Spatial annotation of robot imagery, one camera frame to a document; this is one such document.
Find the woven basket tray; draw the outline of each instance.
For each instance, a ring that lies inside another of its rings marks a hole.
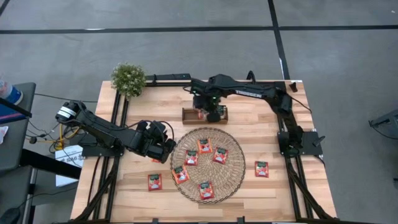
[[[198,128],[190,131],[179,140],[171,158],[171,169],[185,163],[187,150],[198,151],[199,139],[211,139],[213,153],[199,154],[197,166],[185,166],[190,180],[178,184],[173,180],[179,191],[197,203],[217,203],[232,196],[241,186],[244,179],[246,164],[238,142],[230,134],[216,128]],[[225,164],[213,161],[216,147],[228,150]],[[198,184],[210,181],[213,185],[214,198],[202,200]]]

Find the gray carpet floor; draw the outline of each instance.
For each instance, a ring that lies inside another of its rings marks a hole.
[[[398,24],[393,0],[274,2],[280,26]],[[0,30],[271,25],[264,0],[10,0],[0,16]],[[368,125],[398,109],[398,30],[280,33],[290,78],[303,80],[315,127],[326,136],[322,146],[338,216],[398,223],[398,142]],[[119,62],[142,65],[148,74],[245,78],[253,70],[257,79],[283,77],[272,30],[0,34],[0,73],[12,83],[36,82],[37,93],[95,100]],[[32,122],[52,128],[62,103],[36,96]],[[25,147],[48,154],[45,144]],[[54,197],[37,207],[34,223],[65,222],[72,205],[73,192]]]

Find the potted plant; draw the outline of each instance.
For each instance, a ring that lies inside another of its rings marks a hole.
[[[113,69],[112,88],[125,95],[126,99],[139,96],[146,84],[145,72],[141,66],[120,63]]]

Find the wooden tabletop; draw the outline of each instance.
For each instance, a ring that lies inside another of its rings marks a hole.
[[[288,94],[308,106],[303,83],[298,82],[297,88],[296,93],[288,88]],[[110,82],[103,82],[96,115],[110,121],[115,94]],[[305,131],[313,129],[310,112],[297,102],[293,103],[298,125]],[[247,222],[295,220],[285,161],[279,153],[276,137],[279,130],[276,115],[264,100],[255,98],[231,95],[221,99],[221,104],[228,107],[228,124],[208,126],[230,133],[241,145],[246,158],[246,175],[241,188],[224,202],[197,204],[185,198],[174,185],[170,158],[165,164],[159,164],[148,157],[126,152],[119,166],[111,222],[151,222],[153,218],[159,218],[160,222],[235,222],[241,216],[245,216]],[[123,99],[119,105],[118,122],[122,107]],[[178,141],[185,133],[203,126],[182,124],[182,108],[189,107],[192,107],[192,95],[181,87],[145,87],[141,96],[130,99],[126,124],[141,119],[168,121]],[[335,217],[323,164],[313,156],[302,156],[302,160],[309,191],[325,211]],[[255,161],[269,163],[269,178],[254,176]],[[71,218],[79,216],[86,207],[95,162],[96,157],[85,160]],[[100,161],[93,195],[98,188],[101,164]],[[163,190],[148,192],[148,174],[162,174]],[[302,216],[306,217],[302,194],[299,189],[297,191]],[[100,217],[104,217],[107,196],[103,197]]]

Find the red snack packet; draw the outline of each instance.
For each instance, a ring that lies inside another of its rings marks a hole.
[[[198,119],[203,119],[205,117],[205,115],[203,114],[203,112],[201,110],[198,110]]]
[[[267,177],[269,176],[268,162],[256,161],[256,177]]]
[[[196,166],[198,165],[198,151],[188,151],[185,154],[185,165]]]
[[[198,140],[199,153],[212,153],[213,149],[211,148],[210,139],[202,139]]]
[[[213,161],[219,162],[220,164],[225,164],[227,156],[228,150],[222,147],[216,147],[216,153],[214,153]]]
[[[188,172],[185,166],[179,166],[173,169],[173,176],[177,184],[184,183],[185,181],[189,180]]]
[[[211,182],[204,182],[202,184],[198,184],[198,188],[200,191],[200,198],[202,200],[214,197],[214,191]]]
[[[148,175],[148,190],[162,190],[162,174]]]

